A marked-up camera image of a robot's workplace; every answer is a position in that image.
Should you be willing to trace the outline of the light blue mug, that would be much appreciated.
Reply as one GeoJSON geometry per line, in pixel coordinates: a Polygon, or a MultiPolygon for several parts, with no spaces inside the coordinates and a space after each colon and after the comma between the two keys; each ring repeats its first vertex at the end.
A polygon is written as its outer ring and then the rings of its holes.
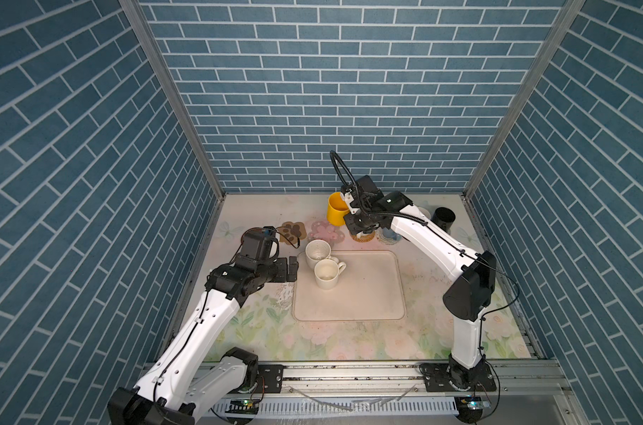
{"type": "Polygon", "coordinates": [[[376,238],[383,244],[394,245],[402,239],[402,236],[391,229],[380,228],[376,233],[376,238]]]}

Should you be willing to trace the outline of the yellow mug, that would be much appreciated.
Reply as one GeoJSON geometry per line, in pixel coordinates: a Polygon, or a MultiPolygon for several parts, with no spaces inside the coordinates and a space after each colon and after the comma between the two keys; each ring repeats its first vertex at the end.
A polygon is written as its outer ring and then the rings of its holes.
{"type": "Polygon", "coordinates": [[[329,196],[327,208],[327,221],[336,227],[342,227],[345,224],[344,217],[349,213],[349,207],[343,200],[340,192],[334,192],[329,196]]]}

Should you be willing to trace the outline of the brown paw shaped coaster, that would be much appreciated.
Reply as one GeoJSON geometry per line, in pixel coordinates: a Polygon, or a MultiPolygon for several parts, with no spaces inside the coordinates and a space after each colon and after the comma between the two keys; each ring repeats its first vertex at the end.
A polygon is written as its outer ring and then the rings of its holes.
{"type": "Polygon", "coordinates": [[[286,221],[277,228],[279,239],[282,243],[299,248],[300,243],[307,238],[307,231],[303,222],[286,221]]]}

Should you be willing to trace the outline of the pink flower coaster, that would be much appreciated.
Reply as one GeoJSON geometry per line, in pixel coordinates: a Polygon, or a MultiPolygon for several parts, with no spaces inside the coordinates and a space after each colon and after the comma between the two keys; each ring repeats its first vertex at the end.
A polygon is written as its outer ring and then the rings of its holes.
{"type": "Polygon", "coordinates": [[[346,239],[343,230],[328,221],[315,221],[308,232],[307,240],[323,240],[330,246],[341,244],[346,239]]]}

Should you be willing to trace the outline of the black mug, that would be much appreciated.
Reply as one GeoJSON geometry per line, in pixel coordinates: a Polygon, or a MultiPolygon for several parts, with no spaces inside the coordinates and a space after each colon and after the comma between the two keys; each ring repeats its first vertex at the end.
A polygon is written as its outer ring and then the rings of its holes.
{"type": "Polygon", "coordinates": [[[455,212],[443,206],[436,208],[431,216],[431,221],[447,234],[451,233],[451,228],[454,225],[455,220],[455,212]]]}

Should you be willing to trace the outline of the beige serving tray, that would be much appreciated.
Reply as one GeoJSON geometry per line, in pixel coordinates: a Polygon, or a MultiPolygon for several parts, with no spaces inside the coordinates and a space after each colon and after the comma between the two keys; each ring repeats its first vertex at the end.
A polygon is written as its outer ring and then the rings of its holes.
{"type": "Polygon", "coordinates": [[[320,289],[314,270],[300,262],[293,316],[300,322],[396,321],[406,314],[397,257],[390,251],[336,251],[346,262],[338,285],[320,289]]]}

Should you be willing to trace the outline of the dark brown glossy round coaster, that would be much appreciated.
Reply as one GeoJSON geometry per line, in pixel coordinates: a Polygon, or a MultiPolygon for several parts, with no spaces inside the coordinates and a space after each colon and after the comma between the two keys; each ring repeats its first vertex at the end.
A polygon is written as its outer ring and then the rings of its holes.
{"type": "Polygon", "coordinates": [[[262,228],[258,228],[258,227],[249,228],[248,230],[246,230],[246,231],[241,235],[240,241],[243,243],[243,241],[244,241],[245,237],[246,237],[248,234],[252,234],[252,233],[260,233],[260,232],[261,232],[261,230],[262,230],[262,228]]]}

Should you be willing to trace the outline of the purple handle white mug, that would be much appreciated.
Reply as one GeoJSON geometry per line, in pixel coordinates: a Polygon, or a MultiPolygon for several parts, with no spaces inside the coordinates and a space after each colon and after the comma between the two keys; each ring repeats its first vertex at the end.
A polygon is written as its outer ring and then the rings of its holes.
{"type": "Polygon", "coordinates": [[[419,206],[419,207],[417,207],[417,209],[419,210],[419,218],[420,219],[427,220],[427,221],[429,221],[431,219],[431,214],[429,213],[429,211],[426,208],[423,208],[423,207],[419,206]]]}

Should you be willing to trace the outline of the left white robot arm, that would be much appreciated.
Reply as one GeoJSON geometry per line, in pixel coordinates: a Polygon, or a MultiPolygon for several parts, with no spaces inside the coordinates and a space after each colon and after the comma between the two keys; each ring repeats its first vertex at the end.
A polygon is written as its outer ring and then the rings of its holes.
{"type": "Polygon", "coordinates": [[[118,388],[107,403],[114,424],[194,424],[233,391],[251,394],[265,387],[257,355],[232,348],[197,379],[199,367],[218,336],[267,283],[292,283],[295,258],[279,254],[278,230],[250,228],[233,258],[214,268],[205,292],[164,354],[130,389],[118,388]]]}

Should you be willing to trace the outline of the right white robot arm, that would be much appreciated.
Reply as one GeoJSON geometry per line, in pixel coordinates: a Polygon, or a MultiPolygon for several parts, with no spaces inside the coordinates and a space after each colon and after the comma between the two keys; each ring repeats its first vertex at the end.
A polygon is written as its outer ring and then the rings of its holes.
{"type": "Polygon", "coordinates": [[[391,230],[447,273],[450,285],[443,303],[454,317],[449,379],[461,391],[476,387],[487,375],[481,348],[482,317],[495,292],[494,255],[489,251],[478,253],[458,242],[423,214],[410,198],[399,191],[383,194],[367,175],[343,181],[340,196],[349,208],[344,221],[351,234],[369,233],[377,228],[391,230]]]}

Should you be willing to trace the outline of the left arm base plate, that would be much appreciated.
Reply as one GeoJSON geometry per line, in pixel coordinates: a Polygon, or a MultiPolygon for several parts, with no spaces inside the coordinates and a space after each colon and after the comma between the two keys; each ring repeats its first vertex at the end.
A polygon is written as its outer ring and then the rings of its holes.
{"type": "Polygon", "coordinates": [[[246,370],[245,384],[247,393],[275,393],[282,391],[284,366],[282,364],[259,364],[246,370]]]}

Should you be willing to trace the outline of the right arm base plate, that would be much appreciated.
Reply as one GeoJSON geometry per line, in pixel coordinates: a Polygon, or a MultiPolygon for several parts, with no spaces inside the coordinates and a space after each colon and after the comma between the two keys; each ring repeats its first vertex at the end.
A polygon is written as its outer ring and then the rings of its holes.
{"type": "Polygon", "coordinates": [[[447,362],[422,363],[418,370],[427,392],[496,391],[497,379],[486,361],[473,368],[464,368],[453,359],[447,362]]]}

